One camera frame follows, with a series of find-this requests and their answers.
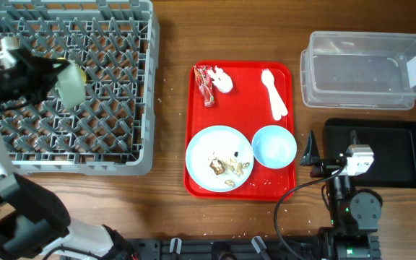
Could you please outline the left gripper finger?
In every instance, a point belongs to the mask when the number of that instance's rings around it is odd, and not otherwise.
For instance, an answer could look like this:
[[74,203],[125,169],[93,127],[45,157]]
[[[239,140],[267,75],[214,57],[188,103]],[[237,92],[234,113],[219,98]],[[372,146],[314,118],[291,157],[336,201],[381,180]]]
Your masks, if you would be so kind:
[[59,74],[70,65],[66,59],[43,58],[41,69],[46,74]]
[[23,106],[37,105],[48,98],[55,87],[54,82],[35,82],[29,81],[24,89],[26,101]]

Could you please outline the yellow plastic cup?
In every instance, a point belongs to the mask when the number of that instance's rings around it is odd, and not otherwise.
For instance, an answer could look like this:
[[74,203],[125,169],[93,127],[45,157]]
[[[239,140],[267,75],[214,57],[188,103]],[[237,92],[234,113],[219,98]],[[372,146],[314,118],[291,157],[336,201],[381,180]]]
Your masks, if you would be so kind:
[[59,81],[68,81],[68,82],[86,82],[86,73],[81,67],[70,59],[59,58],[60,61],[67,61],[69,65],[62,70],[62,72],[57,76]]

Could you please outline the green bowl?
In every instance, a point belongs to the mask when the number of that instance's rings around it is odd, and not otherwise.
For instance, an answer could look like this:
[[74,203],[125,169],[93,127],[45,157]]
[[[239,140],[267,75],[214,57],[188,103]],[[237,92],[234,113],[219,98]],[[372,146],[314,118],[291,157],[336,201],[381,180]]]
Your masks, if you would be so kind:
[[59,81],[58,79],[56,90],[65,110],[70,110],[86,100],[85,84],[81,82]]

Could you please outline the light blue bowl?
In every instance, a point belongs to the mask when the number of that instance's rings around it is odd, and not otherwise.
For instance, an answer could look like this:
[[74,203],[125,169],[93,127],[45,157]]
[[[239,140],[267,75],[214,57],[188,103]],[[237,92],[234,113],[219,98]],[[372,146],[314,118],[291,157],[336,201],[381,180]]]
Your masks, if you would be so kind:
[[251,146],[256,160],[270,169],[281,169],[290,165],[298,150],[293,134],[277,125],[259,129],[253,136]]

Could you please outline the white plastic fork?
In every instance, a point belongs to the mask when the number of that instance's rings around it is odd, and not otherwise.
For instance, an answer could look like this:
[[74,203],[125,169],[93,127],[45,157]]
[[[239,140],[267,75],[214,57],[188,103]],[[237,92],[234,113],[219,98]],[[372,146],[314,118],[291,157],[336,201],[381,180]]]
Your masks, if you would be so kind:
[[274,76],[268,69],[263,69],[261,72],[261,81],[263,85],[266,87],[269,96],[274,95],[279,103],[279,109],[282,114],[282,117],[285,117],[288,114],[287,107],[285,103],[283,102],[282,98],[280,97],[280,94],[277,91],[277,88],[274,84]]

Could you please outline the light blue plate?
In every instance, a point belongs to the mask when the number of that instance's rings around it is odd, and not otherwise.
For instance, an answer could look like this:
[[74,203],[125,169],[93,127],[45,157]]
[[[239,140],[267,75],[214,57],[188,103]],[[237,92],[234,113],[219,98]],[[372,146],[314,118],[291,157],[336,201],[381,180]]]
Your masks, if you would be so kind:
[[[246,174],[239,178],[235,188],[227,187],[224,178],[215,177],[208,159],[212,153],[239,152],[240,159],[250,162]],[[186,169],[191,179],[201,188],[225,193],[240,188],[251,176],[254,167],[254,154],[250,142],[238,130],[229,126],[207,127],[191,139],[186,148]]]

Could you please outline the white napkin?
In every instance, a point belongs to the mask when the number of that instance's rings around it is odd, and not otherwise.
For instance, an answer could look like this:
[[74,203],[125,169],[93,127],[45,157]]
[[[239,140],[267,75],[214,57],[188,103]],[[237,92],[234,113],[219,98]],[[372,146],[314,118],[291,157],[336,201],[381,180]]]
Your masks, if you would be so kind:
[[229,93],[233,89],[233,81],[223,69],[216,66],[214,69],[207,71],[212,79],[212,83],[221,93]]

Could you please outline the red snack wrapper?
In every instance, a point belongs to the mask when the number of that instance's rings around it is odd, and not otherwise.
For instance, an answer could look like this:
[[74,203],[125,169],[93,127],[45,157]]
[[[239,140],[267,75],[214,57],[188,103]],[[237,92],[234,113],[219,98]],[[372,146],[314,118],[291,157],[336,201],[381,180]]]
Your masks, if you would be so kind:
[[212,88],[212,78],[209,75],[212,72],[212,67],[209,65],[195,65],[194,76],[195,81],[199,87],[199,91],[204,98],[204,106],[206,108],[212,107],[215,104],[215,97]]

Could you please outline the white plastic spoon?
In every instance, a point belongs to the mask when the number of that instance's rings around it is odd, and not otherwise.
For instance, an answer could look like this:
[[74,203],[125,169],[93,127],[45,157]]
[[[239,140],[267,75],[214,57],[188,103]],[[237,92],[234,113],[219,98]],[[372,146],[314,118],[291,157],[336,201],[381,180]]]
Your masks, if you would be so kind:
[[275,121],[279,121],[282,118],[282,114],[280,112],[279,103],[274,95],[269,96],[269,101],[272,110],[272,116]]

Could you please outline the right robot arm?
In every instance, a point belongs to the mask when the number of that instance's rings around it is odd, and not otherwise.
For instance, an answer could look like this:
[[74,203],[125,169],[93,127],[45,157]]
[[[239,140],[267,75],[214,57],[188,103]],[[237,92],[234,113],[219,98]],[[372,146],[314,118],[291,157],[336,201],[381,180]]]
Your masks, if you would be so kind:
[[374,162],[374,152],[360,144],[351,133],[353,143],[336,158],[322,159],[314,133],[300,161],[310,166],[310,177],[324,183],[324,201],[331,218],[330,227],[321,227],[313,239],[308,255],[313,259],[378,259],[379,243],[372,233],[378,230],[383,199],[368,188],[356,189],[352,179],[365,174]]

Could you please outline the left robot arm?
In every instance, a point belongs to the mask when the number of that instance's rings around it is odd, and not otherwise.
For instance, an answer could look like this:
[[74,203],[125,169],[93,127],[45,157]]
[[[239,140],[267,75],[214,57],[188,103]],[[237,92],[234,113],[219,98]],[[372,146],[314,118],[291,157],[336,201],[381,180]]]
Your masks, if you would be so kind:
[[[65,58],[43,58],[23,48],[0,50],[0,105],[39,103],[53,88],[68,108],[85,100],[85,74]],[[75,259],[138,259],[127,239],[106,225],[73,220],[51,191],[18,174],[0,134],[0,259],[53,254]]]

